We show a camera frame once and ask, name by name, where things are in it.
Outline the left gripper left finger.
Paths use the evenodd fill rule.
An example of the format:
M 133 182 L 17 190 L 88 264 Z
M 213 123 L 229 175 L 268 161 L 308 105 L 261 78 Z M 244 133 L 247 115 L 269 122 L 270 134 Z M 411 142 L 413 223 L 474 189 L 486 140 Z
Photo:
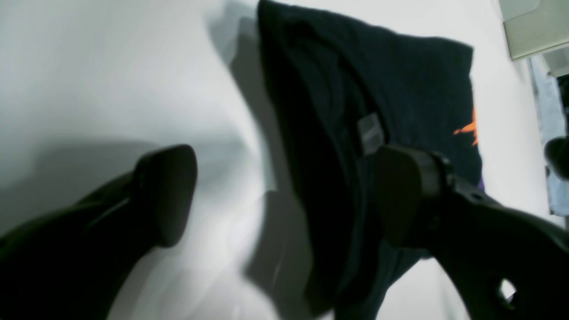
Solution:
M 1 237 L 3 320 L 105 320 L 138 261 L 181 240 L 198 177 L 195 150 L 144 154 L 79 202 Z

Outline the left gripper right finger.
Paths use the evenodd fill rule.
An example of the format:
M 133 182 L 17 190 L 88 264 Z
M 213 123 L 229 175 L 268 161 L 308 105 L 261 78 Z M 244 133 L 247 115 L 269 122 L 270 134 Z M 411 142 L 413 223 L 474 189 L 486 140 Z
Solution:
M 390 144 L 373 156 L 388 242 L 429 251 L 472 320 L 566 320 L 568 233 L 496 202 L 449 160 Z

